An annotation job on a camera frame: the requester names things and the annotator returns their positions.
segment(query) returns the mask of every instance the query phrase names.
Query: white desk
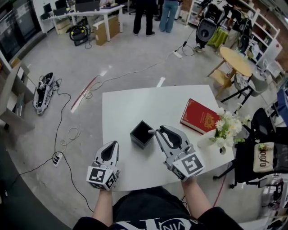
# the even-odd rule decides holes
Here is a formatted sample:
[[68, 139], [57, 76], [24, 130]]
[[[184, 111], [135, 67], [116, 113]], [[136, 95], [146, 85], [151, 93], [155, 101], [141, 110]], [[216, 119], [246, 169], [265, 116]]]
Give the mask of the white desk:
[[72, 17], [73, 25], [76, 25], [76, 21], [74, 16], [94, 16], [94, 15], [103, 15], [104, 16], [104, 23], [105, 23], [105, 29], [106, 29], [106, 36], [107, 36], [107, 41], [110, 41], [110, 32], [109, 32], [109, 23], [108, 23], [108, 14], [119, 10], [119, 26], [120, 26], [120, 33], [123, 32], [123, 10], [122, 8], [124, 5], [119, 5], [111, 9], [102, 9], [100, 8], [99, 11], [86, 11], [86, 12], [72, 12], [72, 13], [66, 13], [60, 16], [52, 16], [46, 20], [52, 20], [57, 34], [59, 34], [58, 28], [56, 26], [56, 19], [60, 18], [66, 18], [66, 17]]
[[[218, 105], [208, 85], [141, 88], [103, 93], [102, 121], [103, 143], [118, 141], [121, 170], [115, 191], [128, 191], [161, 186], [179, 181], [163, 164], [165, 154], [154, 137], [142, 150], [131, 142], [130, 132], [143, 120], [152, 128], [173, 126], [185, 132], [198, 151], [197, 140], [201, 134], [180, 124], [186, 104], [192, 98], [204, 106], [216, 110]], [[234, 159], [232, 148], [221, 155], [219, 149], [210, 146], [201, 149], [207, 172]]]

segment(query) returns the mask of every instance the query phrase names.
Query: table leg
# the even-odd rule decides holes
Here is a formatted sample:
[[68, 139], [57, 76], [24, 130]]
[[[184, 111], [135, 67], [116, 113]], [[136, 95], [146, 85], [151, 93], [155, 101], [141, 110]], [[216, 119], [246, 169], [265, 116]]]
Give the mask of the table leg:
[[213, 69], [213, 70], [211, 71], [211, 73], [207, 75], [207, 77], [209, 77], [209, 76], [210, 76], [216, 69], [218, 69], [224, 62], [225, 62], [225, 60], [223, 59], [223, 60], [220, 62], [220, 64], [217, 65], [217, 66], [215, 67], [215, 69]]
[[119, 10], [118, 18], [119, 18], [120, 33], [123, 33], [123, 10], [122, 10], [122, 8]]
[[226, 88], [229, 81], [231, 81], [231, 78], [234, 76], [235, 73], [236, 73], [236, 70], [233, 69], [232, 72], [229, 74], [228, 78], [226, 79], [225, 84], [222, 85], [221, 89], [219, 90], [215, 98], [217, 98], [219, 95], [222, 94], [223, 90]]
[[108, 15], [104, 14], [104, 23], [105, 23], [105, 29], [106, 29], [106, 36], [107, 36], [107, 41], [110, 41], [110, 30], [109, 30], [109, 21], [108, 21]]
[[73, 22], [73, 25], [75, 26], [75, 25], [77, 25], [77, 23], [76, 23], [76, 20], [75, 20], [75, 17], [74, 16], [72, 16], [72, 22]]
[[53, 22], [53, 24], [55, 26], [56, 33], [59, 34], [59, 30], [57, 28], [57, 24], [56, 24], [55, 18], [52, 19], [52, 22]]

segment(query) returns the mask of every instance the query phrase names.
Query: red book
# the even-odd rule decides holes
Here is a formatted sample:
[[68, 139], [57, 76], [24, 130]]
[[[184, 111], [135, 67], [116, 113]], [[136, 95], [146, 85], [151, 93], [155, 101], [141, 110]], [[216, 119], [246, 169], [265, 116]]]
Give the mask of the red book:
[[216, 112], [190, 98], [180, 123], [204, 134], [216, 129], [216, 121], [218, 120], [220, 120], [220, 117]]

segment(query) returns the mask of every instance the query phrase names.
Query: extension cord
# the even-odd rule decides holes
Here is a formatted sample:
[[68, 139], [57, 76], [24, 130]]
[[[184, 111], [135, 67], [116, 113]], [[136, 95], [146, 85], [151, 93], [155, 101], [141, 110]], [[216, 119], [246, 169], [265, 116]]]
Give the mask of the extension cord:
[[58, 167], [58, 164], [60, 163], [60, 160], [62, 159], [63, 154], [62, 154], [62, 153], [59, 153], [59, 154], [58, 154], [58, 157], [59, 157], [58, 162], [56, 162], [56, 164], [53, 163], [53, 165], [54, 165], [56, 168]]

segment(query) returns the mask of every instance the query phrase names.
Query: concrete floor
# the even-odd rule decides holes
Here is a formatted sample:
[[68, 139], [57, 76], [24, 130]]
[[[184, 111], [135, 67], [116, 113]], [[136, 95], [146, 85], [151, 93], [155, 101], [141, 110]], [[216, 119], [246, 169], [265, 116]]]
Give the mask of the concrete floor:
[[[95, 152], [102, 146], [102, 93], [132, 88], [155, 87], [161, 77], [165, 77], [162, 87], [173, 85], [210, 85], [214, 94], [219, 86], [207, 74], [221, 61], [211, 47], [206, 47], [204, 53], [196, 53], [192, 57], [183, 56], [179, 59], [170, 55], [168, 59], [143, 72], [129, 74], [120, 79], [106, 82], [99, 90], [93, 92], [90, 100], [83, 100], [80, 113], [70, 112], [73, 102], [81, 91], [97, 75], [104, 81], [125, 73], [142, 70], [157, 62], [161, 62], [176, 48], [181, 46], [191, 32], [181, 22], [175, 22], [172, 33], [162, 33], [158, 30], [158, 22], [154, 22], [156, 35], [145, 36], [145, 18], [142, 30], [138, 36], [132, 34], [134, 16], [124, 15], [123, 33], [114, 37], [111, 42], [103, 46], [96, 46], [92, 41], [92, 48], [85, 49], [83, 45], [75, 47], [68, 35], [56, 35], [52, 31], [25, 58], [24, 62], [30, 69], [30, 78], [36, 84], [41, 75], [53, 72], [56, 78], [62, 78], [60, 93], [71, 94], [71, 101], [63, 111], [63, 121], [59, 128], [56, 150], [62, 150], [61, 139], [68, 139], [67, 132], [71, 127], [81, 131], [80, 136], [67, 146], [66, 158], [69, 162], [76, 187], [87, 198], [93, 209], [98, 190], [93, 189], [86, 182], [87, 167], [91, 165]], [[195, 43], [195, 33], [192, 34], [189, 45]], [[226, 90], [222, 97], [236, 92], [234, 86]], [[250, 114], [267, 106], [276, 98], [273, 84], [270, 89], [258, 97], [248, 99], [240, 113]], [[54, 152], [54, 139], [60, 122], [60, 111], [69, 97], [55, 94], [49, 108], [42, 116], [37, 116], [32, 104], [26, 106], [25, 117], [35, 124], [35, 129], [27, 133], [18, 134], [11, 130], [10, 154], [20, 173], [31, 170], [49, 159]], [[232, 98], [226, 103], [219, 102], [219, 106], [234, 111], [237, 102], [243, 100]], [[210, 171], [198, 177], [198, 182], [211, 203], [214, 203], [220, 191], [222, 180], [213, 181], [212, 176], [220, 174], [227, 165]], [[70, 171], [64, 161], [55, 168], [52, 161], [40, 169], [22, 176], [35, 196], [63, 223], [73, 227], [82, 216], [90, 216], [86, 202], [74, 189]], [[217, 206], [222, 207], [237, 222], [255, 220], [260, 210], [262, 189], [256, 186], [238, 185], [235, 189], [228, 189], [233, 182], [234, 173], [228, 174]], [[183, 197], [180, 183], [166, 185], [172, 194]], [[114, 193], [116, 202], [125, 193]]]

